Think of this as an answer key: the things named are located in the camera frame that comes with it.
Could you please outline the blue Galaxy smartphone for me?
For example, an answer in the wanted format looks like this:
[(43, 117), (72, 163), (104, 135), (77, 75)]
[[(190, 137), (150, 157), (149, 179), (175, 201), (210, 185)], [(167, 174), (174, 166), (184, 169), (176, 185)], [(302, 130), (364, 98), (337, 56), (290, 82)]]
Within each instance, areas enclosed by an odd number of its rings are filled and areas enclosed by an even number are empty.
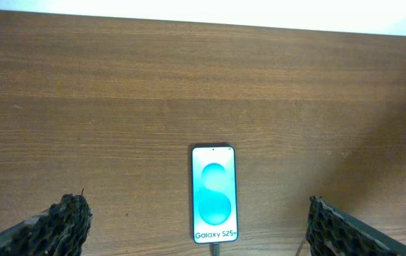
[(236, 153), (230, 145), (191, 150), (193, 241), (233, 242), (239, 237)]

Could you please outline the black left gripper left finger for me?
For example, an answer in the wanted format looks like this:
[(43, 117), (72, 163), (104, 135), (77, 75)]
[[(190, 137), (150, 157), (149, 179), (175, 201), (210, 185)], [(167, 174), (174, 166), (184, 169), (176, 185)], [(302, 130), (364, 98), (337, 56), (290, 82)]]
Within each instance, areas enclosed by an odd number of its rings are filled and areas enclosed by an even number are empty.
[(58, 203), (0, 232), (0, 255), (81, 255), (92, 224), (82, 194), (62, 196)]

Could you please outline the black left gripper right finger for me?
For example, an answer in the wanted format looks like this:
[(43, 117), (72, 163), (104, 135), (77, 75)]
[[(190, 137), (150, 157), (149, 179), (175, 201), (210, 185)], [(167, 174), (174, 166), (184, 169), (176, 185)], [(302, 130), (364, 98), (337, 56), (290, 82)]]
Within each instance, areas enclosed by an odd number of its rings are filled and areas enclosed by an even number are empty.
[(312, 256), (406, 256), (406, 245), (311, 196), (305, 239)]

